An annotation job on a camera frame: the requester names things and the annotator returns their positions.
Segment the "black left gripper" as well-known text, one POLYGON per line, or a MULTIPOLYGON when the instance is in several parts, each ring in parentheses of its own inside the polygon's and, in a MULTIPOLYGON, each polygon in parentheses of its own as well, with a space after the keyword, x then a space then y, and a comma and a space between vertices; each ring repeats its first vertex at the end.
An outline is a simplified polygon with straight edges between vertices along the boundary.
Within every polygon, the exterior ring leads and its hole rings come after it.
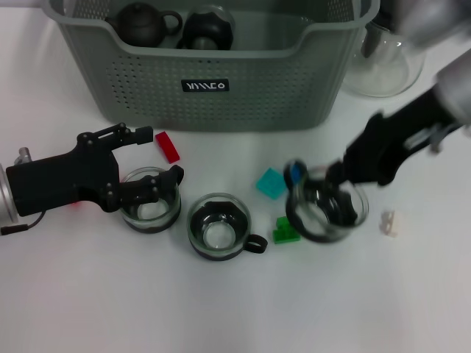
POLYGON ((82 133, 69 152, 6 169, 13 203, 20 216, 32 215, 75 202, 93 202, 106 213, 120 206, 157 202, 182 182, 178 165, 137 181, 119 185, 118 163, 113 150, 153 141, 153 128, 132 131, 117 124, 95 133, 82 133))

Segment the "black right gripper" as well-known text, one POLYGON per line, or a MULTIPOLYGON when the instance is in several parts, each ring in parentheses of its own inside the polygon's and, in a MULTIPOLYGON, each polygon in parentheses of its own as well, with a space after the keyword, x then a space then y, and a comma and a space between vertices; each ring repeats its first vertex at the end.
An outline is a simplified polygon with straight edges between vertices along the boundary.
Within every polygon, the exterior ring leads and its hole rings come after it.
POLYGON ((326 183, 337 187, 337 224, 358 220, 357 190, 341 184, 375 182, 386 186, 407 158, 437 142, 442 133, 449 135, 459 127, 431 89, 387 117, 382 113, 372 116, 347 148, 343 161, 335 161, 325 172, 326 183))

